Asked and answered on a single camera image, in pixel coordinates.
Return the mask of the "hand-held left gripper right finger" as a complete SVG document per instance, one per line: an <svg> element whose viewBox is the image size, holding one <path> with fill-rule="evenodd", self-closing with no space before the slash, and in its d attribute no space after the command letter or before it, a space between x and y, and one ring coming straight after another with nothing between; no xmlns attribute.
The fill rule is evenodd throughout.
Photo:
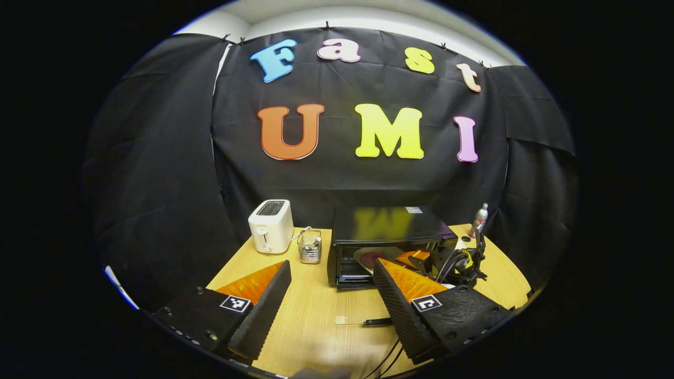
<svg viewBox="0 0 674 379"><path fill-rule="evenodd" d="M379 257L373 262L373 280L414 364L457 355L514 316L470 286L448 288Z"/></svg>

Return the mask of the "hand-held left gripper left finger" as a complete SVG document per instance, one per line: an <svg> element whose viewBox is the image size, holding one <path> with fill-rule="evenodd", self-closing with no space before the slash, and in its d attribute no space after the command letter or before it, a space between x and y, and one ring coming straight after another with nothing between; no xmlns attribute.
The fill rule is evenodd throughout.
<svg viewBox="0 0 674 379"><path fill-rule="evenodd" d="M179 338L223 359L258 359L292 281L280 261L217 290L196 287L152 314Z"/></svg>

